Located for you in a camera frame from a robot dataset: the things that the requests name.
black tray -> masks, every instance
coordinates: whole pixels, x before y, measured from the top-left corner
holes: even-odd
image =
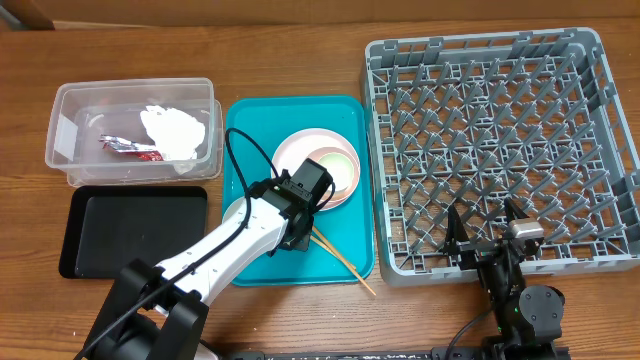
[[[207,192],[197,186],[84,186],[71,199],[58,270],[115,278],[135,258],[153,266],[204,237]]]

clear plastic container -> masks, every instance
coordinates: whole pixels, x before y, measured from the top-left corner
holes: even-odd
[[[204,124],[195,159],[144,161],[103,149],[101,135],[153,145],[140,120],[149,105],[176,108]],[[214,178],[222,165],[222,135],[220,103],[209,79],[70,83],[58,89],[53,104],[45,162],[66,172],[76,187]],[[190,170],[181,174],[185,168]]]

plastic dish rack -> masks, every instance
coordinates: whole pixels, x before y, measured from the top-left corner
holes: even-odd
[[[640,264],[640,161],[593,30],[374,41],[365,66],[389,284],[476,279],[438,252],[446,209],[455,203],[471,241],[494,240],[505,197],[545,228],[524,273]]]

teal tray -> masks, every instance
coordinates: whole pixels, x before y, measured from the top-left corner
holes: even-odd
[[[246,132],[270,157],[289,135],[308,128],[335,131],[353,145],[360,158],[358,187],[340,206],[316,214],[315,225],[355,265],[360,276],[367,277],[373,270],[375,251],[367,134],[360,103],[350,96],[244,99],[229,109],[226,126]],[[248,141],[233,135],[231,139],[247,184],[270,176],[269,165]],[[243,193],[226,149],[224,156],[222,208],[226,211]],[[233,284],[265,286],[356,281],[342,263],[311,243],[306,252],[278,250],[273,257],[259,257],[233,280]]]

wood grain surface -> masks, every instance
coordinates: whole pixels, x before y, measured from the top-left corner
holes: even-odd
[[[513,20],[0,33],[0,359],[70,359],[111,286],[65,280],[58,257],[74,189],[44,163],[57,88],[68,82],[207,77],[224,112],[239,99],[301,94],[360,98],[364,48],[376,39],[589,26],[604,42],[634,138],[640,141],[637,19]],[[209,194],[221,219],[222,177]],[[640,268],[531,277],[567,297],[564,336],[575,359],[640,355]],[[224,350],[420,350],[441,346],[487,308],[477,284],[391,288],[378,268],[359,284],[227,287],[203,338]],[[461,344],[496,331],[487,320]]]

